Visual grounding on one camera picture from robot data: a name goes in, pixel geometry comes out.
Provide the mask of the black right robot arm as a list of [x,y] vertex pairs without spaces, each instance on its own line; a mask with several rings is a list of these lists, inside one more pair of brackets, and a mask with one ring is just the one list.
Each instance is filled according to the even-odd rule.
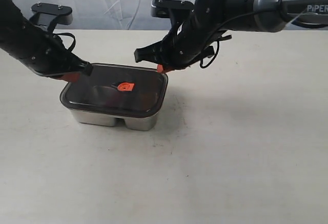
[[305,29],[327,26],[327,0],[153,0],[153,17],[168,18],[171,29],[160,41],[138,48],[136,62],[157,64],[166,73],[195,63],[207,68],[220,44],[230,40],[228,31],[282,31],[287,24]]

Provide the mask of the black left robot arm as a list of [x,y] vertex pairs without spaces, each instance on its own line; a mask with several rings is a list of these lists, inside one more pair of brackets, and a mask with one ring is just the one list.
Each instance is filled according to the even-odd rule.
[[67,82],[89,76],[92,64],[72,52],[75,42],[66,48],[61,38],[74,35],[54,33],[57,25],[72,23],[72,8],[37,3],[31,9],[33,16],[27,19],[13,0],[1,0],[1,49],[38,76]]

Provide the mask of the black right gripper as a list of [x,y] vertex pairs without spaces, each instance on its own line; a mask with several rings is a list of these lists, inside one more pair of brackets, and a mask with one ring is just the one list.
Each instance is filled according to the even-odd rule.
[[156,71],[165,74],[174,69],[185,69],[197,62],[205,68],[203,60],[215,58],[214,47],[208,43],[211,30],[199,27],[195,13],[170,17],[171,29],[160,41],[134,51],[137,63],[146,61],[157,64]]

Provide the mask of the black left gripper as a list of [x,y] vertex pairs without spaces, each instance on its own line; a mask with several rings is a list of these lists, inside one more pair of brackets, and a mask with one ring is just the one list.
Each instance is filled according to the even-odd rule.
[[93,70],[73,53],[75,45],[72,33],[48,32],[24,19],[15,37],[15,58],[39,76],[73,83]]

